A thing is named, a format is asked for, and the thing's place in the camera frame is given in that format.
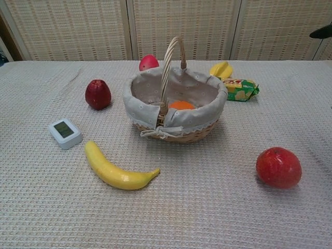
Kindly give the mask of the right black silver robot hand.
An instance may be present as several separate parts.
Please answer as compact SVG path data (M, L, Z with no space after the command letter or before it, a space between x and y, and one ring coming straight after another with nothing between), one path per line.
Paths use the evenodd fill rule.
M327 39L332 37L332 24L321 27L309 35L313 39Z

